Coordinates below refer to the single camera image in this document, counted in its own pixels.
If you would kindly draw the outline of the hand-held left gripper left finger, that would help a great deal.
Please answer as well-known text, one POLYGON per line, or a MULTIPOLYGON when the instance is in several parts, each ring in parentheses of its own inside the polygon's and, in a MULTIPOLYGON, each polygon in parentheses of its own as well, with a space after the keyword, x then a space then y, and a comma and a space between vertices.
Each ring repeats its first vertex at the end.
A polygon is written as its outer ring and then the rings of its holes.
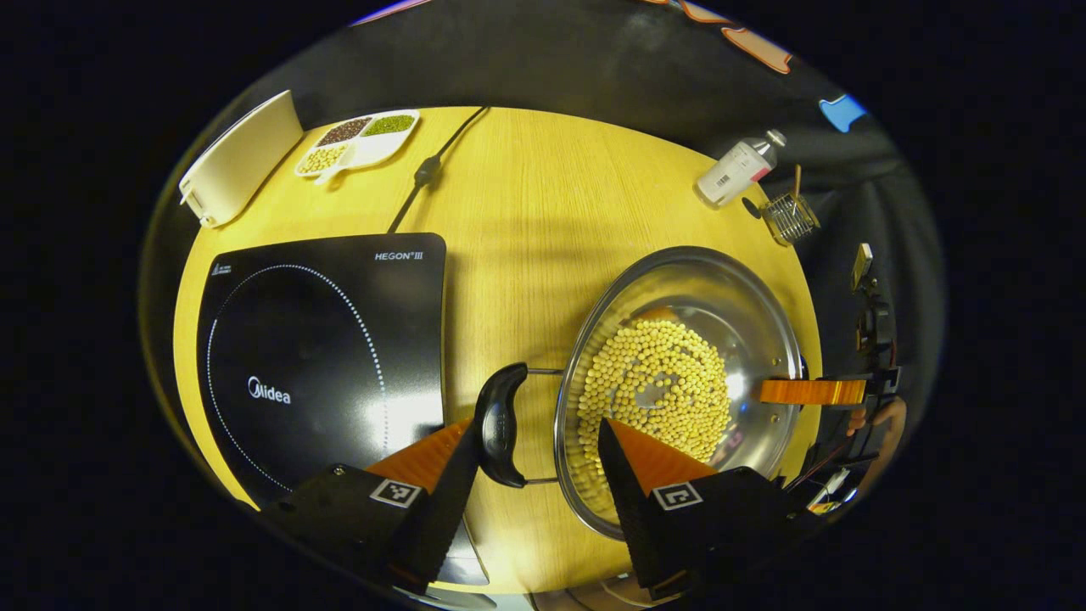
POLYGON ((258 515, 358 580, 424 594, 464 515, 478 445, 478 427, 464 418, 368 468, 329 464, 258 515))

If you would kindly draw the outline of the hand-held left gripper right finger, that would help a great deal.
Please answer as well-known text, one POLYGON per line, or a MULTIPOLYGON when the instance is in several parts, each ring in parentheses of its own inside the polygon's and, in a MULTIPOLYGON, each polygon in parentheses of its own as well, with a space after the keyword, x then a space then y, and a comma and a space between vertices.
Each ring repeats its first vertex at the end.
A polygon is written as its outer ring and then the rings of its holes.
POLYGON ((752 468, 719 472, 605 418, 598 453, 641 588, 693 596, 763 572, 815 536, 815 514, 752 468))

